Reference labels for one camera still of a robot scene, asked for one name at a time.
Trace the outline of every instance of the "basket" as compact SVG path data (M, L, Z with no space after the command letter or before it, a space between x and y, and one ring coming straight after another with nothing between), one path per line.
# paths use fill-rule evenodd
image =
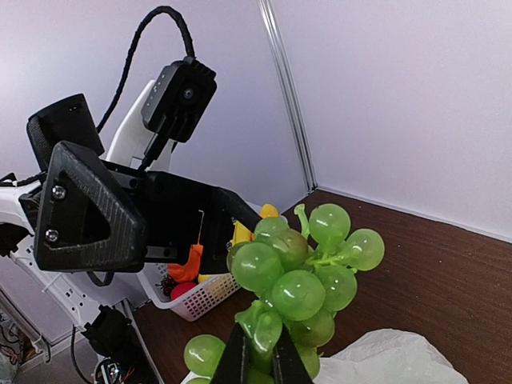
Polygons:
M176 300L171 300L159 286L167 274L167 264L147 263L137 276L148 298L157 308L172 310L189 322L197 320L240 288L232 274L219 274L198 284Z

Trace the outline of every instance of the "wire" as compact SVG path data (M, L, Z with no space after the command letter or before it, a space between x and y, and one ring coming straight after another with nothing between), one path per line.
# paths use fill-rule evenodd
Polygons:
M36 174L34 176L30 176L29 178L26 178L25 180L20 180L20 181L8 181L8 182L0 182L0 186L8 186L8 187L12 187L12 188L15 188L16 186L28 186L29 184L32 184L33 182L36 182L36 181L40 181L41 184L45 181L46 179L46 172L43 171L39 174Z
M87 271L87 276L89 279L95 284L96 286L104 287L109 286L112 283L112 280L114 279L114 272L107 272L105 274L105 278L101 280L95 272L93 271Z
M125 382L126 380L128 380L128 377L130 377L132 374L134 374L135 372L135 368L132 368L131 370L128 371L128 373L126 374L126 376L121 380L121 382Z
M80 371L80 368L78 368L77 359L74 356L74 338L77 333L77 328L73 325L73 331L71 332L71 362L73 363L74 370L77 371L78 376L80 376L80 379L83 380L83 382L86 382L87 384L93 384L87 378L83 375L83 373Z
M112 112L114 112L114 108L118 104L118 101L121 97L122 90L126 84L126 80L128 79L128 72L130 71L131 62L134 59L135 50L137 49L138 41L142 36L142 32L147 27L147 25L159 14L168 14L171 18L176 22L180 32L182 33L183 42L185 43L185 51L187 56L192 56L195 58L194 52L194 44L192 43L192 37L190 36L190 32L188 27L186 26L185 20L183 20L182 14L177 12L174 8L170 6L158 6L154 10L148 13L147 16L139 24L137 30L135 31L134 38L131 41L130 48L128 49L128 55L126 56L125 66L122 69L121 80L119 81L118 88L115 91L114 98L110 103L108 109L103 115L102 120L98 124L97 130L101 132L103 127L106 124L106 121L109 119Z

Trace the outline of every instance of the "wooden table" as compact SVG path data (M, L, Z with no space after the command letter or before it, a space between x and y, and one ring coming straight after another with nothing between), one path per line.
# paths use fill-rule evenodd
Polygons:
M425 336L470 384L512 383L511 244L323 191L304 202L308 211L335 202L350 214L353 230L373 228L386 243L379 268L358 273L358 295L337 315L326 356L368 331L395 328ZM293 214L287 217L298 227ZM182 352L190 338L208 333L227 340L234 314L253 299L241 290L193 323L151 304L137 310L166 383L188 373Z

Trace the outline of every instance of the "screw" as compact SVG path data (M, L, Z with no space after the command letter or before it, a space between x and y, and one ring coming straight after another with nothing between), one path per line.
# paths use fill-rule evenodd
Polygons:
M54 196L55 200L64 200L67 195L67 190L63 186L54 186L51 189L51 193Z
M192 99L192 97L194 96L194 90L192 88L187 88L185 90L185 92L183 92L183 97L186 99L186 100L190 100Z
M47 230L45 237L48 242L56 242L58 241L58 232L56 230Z

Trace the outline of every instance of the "grape bunch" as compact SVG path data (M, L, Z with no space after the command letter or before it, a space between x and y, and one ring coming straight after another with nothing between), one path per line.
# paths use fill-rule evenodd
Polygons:
M334 336L334 316L354 299L358 271L372 270L384 257L384 241L370 229L350 233L350 216L335 204L323 204L309 219L303 204L294 210L299 233L281 218L265 218L253 242L236 244L227 265L240 286L256 294L249 309L235 315L251 339L249 384L271 384L272 355L285 326L311 378L320 371L317 348ZM308 245L312 237L318 246ZM210 335L189 341L187 367L208 383L224 343Z

